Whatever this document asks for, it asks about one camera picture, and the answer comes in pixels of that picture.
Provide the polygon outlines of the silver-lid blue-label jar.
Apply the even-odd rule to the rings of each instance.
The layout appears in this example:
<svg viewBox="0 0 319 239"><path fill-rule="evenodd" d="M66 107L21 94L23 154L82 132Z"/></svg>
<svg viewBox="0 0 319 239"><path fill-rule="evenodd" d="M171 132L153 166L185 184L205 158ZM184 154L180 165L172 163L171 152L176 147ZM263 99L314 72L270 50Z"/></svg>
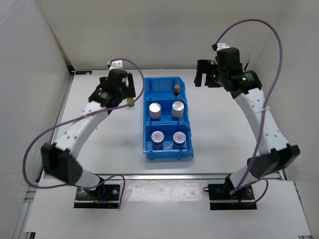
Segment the silver-lid blue-label jar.
<svg viewBox="0 0 319 239"><path fill-rule="evenodd" d="M159 103L151 103L149 105L150 121L160 121L161 105Z"/></svg>
<svg viewBox="0 0 319 239"><path fill-rule="evenodd" d="M171 108L171 118L173 120L181 120L184 112L184 103L182 101L175 101Z"/></svg>

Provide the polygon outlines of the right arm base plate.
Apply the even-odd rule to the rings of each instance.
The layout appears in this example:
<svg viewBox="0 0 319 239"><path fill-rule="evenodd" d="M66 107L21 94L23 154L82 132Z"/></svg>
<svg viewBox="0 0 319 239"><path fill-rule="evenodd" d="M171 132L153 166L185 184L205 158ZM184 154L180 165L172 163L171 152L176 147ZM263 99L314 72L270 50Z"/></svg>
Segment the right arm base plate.
<svg viewBox="0 0 319 239"><path fill-rule="evenodd" d="M211 211L257 209L252 186L241 189L234 195L227 193L223 184L208 184L203 191L208 193Z"/></svg>

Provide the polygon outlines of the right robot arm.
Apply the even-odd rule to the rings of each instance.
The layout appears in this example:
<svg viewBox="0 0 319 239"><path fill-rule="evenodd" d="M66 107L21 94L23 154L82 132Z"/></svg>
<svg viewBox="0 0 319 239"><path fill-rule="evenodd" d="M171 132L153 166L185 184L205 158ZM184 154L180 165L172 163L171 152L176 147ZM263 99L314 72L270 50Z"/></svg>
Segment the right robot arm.
<svg viewBox="0 0 319 239"><path fill-rule="evenodd" d="M240 52L227 44L214 44L213 60L198 60L194 84L228 91L244 113L256 139L257 149L240 170L225 179L224 194L235 199L242 188L266 175L288 167L300 154L279 130L266 104L262 83L254 71L244 71Z"/></svg>

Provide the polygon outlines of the brown yellow-label bottle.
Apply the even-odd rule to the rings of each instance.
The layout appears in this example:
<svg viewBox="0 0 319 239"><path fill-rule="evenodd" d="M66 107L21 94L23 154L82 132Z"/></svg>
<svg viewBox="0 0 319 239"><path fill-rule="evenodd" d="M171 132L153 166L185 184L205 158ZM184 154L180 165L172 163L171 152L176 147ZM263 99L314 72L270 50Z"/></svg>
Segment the brown yellow-label bottle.
<svg viewBox="0 0 319 239"><path fill-rule="evenodd" d="M173 95L174 95L175 97L177 97L177 96L180 95L180 85L178 85L178 84L174 85Z"/></svg>
<svg viewBox="0 0 319 239"><path fill-rule="evenodd" d="M126 98L127 105L133 107L135 105L134 98Z"/></svg>

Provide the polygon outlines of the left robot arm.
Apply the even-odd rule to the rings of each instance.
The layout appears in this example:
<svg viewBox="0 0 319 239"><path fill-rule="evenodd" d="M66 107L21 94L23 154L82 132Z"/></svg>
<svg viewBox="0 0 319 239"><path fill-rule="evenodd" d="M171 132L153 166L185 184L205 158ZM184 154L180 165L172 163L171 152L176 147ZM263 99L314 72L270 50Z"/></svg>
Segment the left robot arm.
<svg viewBox="0 0 319 239"><path fill-rule="evenodd" d="M101 177L83 169L77 161L84 143L105 120L113 108L127 99L135 97L133 77L130 73L113 69L88 98L88 103L80 114L80 120L73 122L54 143L45 143L41 148L44 171L70 186L87 189L93 199L103 197L105 188Z"/></svg>

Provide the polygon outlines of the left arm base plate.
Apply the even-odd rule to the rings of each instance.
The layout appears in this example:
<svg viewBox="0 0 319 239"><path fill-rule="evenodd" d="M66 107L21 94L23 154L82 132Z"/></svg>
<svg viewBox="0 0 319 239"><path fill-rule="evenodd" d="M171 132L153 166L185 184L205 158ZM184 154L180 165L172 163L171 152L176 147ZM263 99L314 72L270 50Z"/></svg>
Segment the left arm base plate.
<svg viewBox="0 0 319 239"><path fill-rule="evenodd" d="M73 208L75 209L118 209L120 207L122 185L119 182L105 183L99 191L77 189Z"/></svg>

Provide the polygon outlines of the white-lid spice jar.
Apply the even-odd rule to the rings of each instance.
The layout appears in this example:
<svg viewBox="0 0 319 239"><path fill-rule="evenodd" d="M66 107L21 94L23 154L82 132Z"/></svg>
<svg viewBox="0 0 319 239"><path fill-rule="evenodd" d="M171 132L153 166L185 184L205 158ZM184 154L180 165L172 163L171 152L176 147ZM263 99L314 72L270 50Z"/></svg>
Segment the white-lid spice jar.
<svg viewBox="0 0 319 239"><path fill-rule="evenodd" d="M186 142L186 135L181 131L177 131L173 135L172 148L173 149L184 149Z"/></svg>
<svg viewBox="0 0 319 239"><path fill-rule="evenodd" d="M153 150L163 150L164 133L157 130L151 134Z"/></svg>

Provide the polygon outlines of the blue bin near compartment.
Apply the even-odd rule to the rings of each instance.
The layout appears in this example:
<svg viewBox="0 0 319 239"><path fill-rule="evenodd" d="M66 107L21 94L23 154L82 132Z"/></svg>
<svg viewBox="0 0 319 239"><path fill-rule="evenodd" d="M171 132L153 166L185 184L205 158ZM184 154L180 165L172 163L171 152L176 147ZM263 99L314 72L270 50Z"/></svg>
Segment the blue bin near compartment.
<svg viewBox="0 0 319 239"><path fill-rule="evenodd" d="M160 143L161 149L155 149L151 135L155 131L163 133L163 142ZM176 132L185 134L185 143L182 147L173 145L173 135ZM144 125L143 128L143 153L149 160L155 159L177 159L194 157L194 150L191 142L191 129L188 123L182 122L151 122Z"/></svg>

